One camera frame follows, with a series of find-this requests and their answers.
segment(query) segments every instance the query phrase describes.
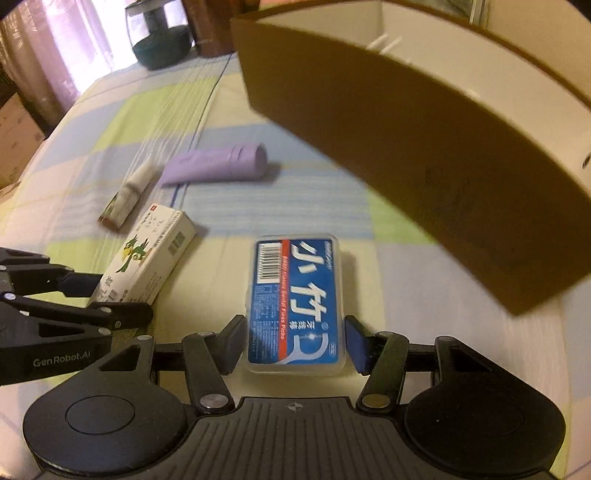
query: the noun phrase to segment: barcode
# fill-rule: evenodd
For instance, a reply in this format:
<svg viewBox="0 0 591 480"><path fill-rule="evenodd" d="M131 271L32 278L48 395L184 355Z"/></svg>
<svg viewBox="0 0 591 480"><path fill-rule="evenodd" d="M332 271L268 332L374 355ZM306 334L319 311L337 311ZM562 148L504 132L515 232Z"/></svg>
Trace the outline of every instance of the barcode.
<svg viewBox="0 0 591 480"><path fill-rule="evenodd" d="M173 257L177 254L177 250L181 247L185 240L185 236L182 232L177 233L177 236L173 238L172 243L168 246L168 253Z"/></svg>
<svg viewBox="0 0 591 480"><path fill-rule="evenodd" d="M256 262L257 283L279 283L281 277L281 243L259 244Z"/></svg>

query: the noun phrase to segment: red stripe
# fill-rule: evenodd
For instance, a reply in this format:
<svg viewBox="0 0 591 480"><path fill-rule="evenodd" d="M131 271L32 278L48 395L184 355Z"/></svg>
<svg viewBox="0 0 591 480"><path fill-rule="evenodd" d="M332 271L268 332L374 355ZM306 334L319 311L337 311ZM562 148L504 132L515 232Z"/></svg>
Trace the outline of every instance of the red stripe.
<svg viewBox="0 0 591 480"><path fill-rule="evenodd" d="M290 241L281 241L281 283L279 287L279 358L287 356L287 289L290 273Z"/></svg>

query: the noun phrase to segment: silver screw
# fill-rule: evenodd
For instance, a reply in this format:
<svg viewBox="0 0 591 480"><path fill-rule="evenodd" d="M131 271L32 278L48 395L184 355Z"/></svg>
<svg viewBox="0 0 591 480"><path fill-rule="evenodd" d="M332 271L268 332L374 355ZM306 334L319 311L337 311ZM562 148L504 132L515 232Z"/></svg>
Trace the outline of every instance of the silver screw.
<svg viewBox="0 0 591 480"><path fill-rule="evenodd" d="M390 405L390 398L381 393L370 393L361 399L361 403L367 408L380 409Z"/></svg>
<svg viewBox="0 0 591 480"><path fill-rule="evenodd" d="M199 400L199 403L208 410L215 410L217 408L225 407L228 405L228 403L230 403L230 401L225 395L221 395L219 393L210 393L209 395L202 396L201 400Z"/></svg>

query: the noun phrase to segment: bed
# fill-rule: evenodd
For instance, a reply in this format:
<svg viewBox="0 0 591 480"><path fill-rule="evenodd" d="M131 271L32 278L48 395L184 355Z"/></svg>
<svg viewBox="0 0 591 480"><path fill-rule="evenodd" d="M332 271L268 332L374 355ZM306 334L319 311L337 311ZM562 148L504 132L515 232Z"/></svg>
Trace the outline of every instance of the bed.
<svg viewBox="0 0 591 480"><path fill-rule="evenodd" d="M184 210L196 224L190 244L154 303L158 342L220 330L245 310L254 239L330 232L342 250L345 313L372 330L415 343L452 335L552 399L567 420L553 473L591 476L591 281L535 312L513 318L445 250L367 185L248 105L238 58L190 58L146 72L133 66L98 80L42 145L22 183L0 203L0 245L43 252L52 262L101 273L124 235L96 219L122 181L144 160L163 165L193 148L265 144L270 168L257 183L154 188L149 202ZM83 299L44 299L84 305ZM28 406L60 382L50 378L0 388L0 475L27 480L38 469L21 433ZM356 398L364 379L347 364L330 378L268 377L242 364L227 378L243 395ZM187 399L182 374L161 384ZM409 374L403 400L428 384Z"/></svg>

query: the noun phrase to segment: crosshair logo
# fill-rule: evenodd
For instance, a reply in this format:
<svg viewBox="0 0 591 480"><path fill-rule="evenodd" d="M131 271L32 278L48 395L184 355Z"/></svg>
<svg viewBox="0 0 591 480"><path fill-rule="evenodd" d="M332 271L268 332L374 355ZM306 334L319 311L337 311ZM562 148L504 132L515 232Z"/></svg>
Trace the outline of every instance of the crosshair logo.
<svg viewBox="0 0 591 480"><path fill-rule="evenodd" d="M301 403L298 402L293 402L290 403L287 408L289 408L291 411L293 412L299 412L302 408L304 408L304 406Z"/></svg>

